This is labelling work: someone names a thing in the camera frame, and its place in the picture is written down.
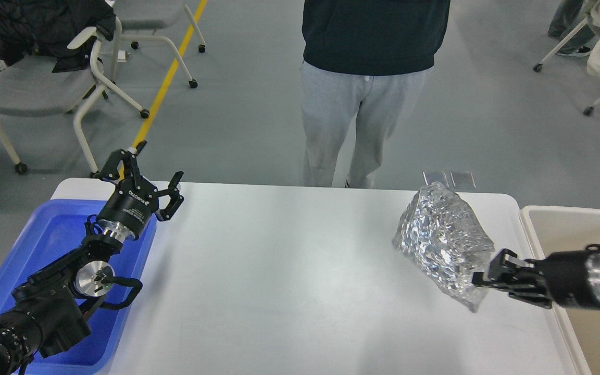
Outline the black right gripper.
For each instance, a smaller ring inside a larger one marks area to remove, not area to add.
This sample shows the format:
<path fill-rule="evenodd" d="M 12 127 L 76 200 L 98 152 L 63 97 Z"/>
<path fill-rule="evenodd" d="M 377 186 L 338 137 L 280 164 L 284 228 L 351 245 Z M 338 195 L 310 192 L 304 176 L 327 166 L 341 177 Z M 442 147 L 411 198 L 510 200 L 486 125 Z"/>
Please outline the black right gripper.
<path fill-rule="evenodd" d="M 555 302 L 562 308 L 600 310 L 600 253 L 555 252 L 539 260 L 503 249 L 487 272 L 487 279 L 473 276 L 472 284 L 539 308 L 552 309 Z"/>

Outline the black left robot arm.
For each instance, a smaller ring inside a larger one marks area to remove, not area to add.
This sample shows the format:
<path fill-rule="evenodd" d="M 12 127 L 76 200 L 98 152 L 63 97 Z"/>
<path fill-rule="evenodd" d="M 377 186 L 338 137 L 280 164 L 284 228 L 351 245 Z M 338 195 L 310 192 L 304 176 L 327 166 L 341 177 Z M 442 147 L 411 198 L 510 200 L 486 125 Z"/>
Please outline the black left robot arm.
<path fill-rule="evenodd" d="M 0 374 L 26 372 L 35 353 L 68 351 L 91 334 L 88 321 L 100 308 L 127 308 L 143 284 L 117 276 L 109 265 L 124 242 L 137 240 L 150 218 L 173 217 L 183 204 L 177 171 L 160 190 L 140 173 L 138 156 L 147 142 L 110 154 L 93 178 L 115 190 L 97 215 L 88 216 L 81 244 L 30 275 L 12 291 L 15 304 L 0 314 Z"/>

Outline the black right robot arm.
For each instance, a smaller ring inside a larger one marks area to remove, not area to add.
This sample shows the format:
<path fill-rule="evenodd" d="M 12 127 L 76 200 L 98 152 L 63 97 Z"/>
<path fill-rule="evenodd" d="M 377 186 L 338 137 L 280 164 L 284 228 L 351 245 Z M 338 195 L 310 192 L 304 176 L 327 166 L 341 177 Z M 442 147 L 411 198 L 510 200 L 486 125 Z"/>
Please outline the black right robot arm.
<path fill-rule="evenodd" d="M 503 249 L 486 271 L 473 273 L 471 282 L 544 309 L 558 305 L 600 311 L 600 244 L 555 252 L 544 259 L 520 259 Z"/>

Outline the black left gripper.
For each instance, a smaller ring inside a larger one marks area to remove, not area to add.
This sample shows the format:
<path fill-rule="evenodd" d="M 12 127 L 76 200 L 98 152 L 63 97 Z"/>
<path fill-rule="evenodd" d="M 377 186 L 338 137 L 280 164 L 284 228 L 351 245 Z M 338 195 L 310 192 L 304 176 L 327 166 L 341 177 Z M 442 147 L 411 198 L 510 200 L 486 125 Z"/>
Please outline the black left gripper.
<path fill-rule="evenodd" d="M 183 171 L 177 171 L 167 188 L 160 191 L 156 185 L 143 178 L 137 161 L 145 145 L 147 141 L 143 140 L 136 147 L 111 152 L 102 169 L 95 173 L 98 180 L 120 180 L 97 215 L 102 235 L 119 242 L 129 238 L 139 239 L 153 213 L 158 221 L 170 220 L 185 199 L 180 194 Z M 169 197 L 169 203 L 164 208 L 159 208 L 159 199 L 164 196 Z"/>

